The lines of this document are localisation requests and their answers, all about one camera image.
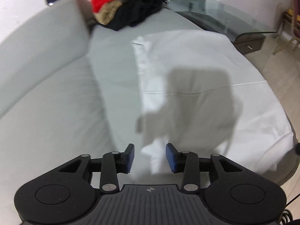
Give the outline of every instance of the white cloth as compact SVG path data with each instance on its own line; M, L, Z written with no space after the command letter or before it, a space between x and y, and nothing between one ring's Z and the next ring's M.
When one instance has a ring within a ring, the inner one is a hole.
M167 173L165 145L220 153L257 173L293 148L285 112L268 83L224 35L167 31L133 41L142 98L142 153Z

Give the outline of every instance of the glass table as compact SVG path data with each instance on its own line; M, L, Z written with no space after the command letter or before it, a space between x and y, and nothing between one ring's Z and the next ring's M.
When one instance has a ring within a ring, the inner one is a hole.
M204 30L226 35L242 54L260 50L265 34L276 33L249 14L217 0L170 0L168 8Z

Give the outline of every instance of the floor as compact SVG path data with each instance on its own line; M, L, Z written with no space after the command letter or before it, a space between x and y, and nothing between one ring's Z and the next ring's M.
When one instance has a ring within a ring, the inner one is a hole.
M246 58L267 80L273 92L290 118L300 140L300 48L293 51L294 45L272 55L276 45L284 41L269 36L262 50L246 55ZM288 201L300 193L300 167L295 175L281 186ZM288 209L294 219L300 219L300 197Z

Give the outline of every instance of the dark brown drawer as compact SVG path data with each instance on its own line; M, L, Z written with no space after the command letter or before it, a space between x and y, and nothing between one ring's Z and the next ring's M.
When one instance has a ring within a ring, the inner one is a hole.
M250 40L245 42L234 43L235 48L242 54L259 51L265 39Z

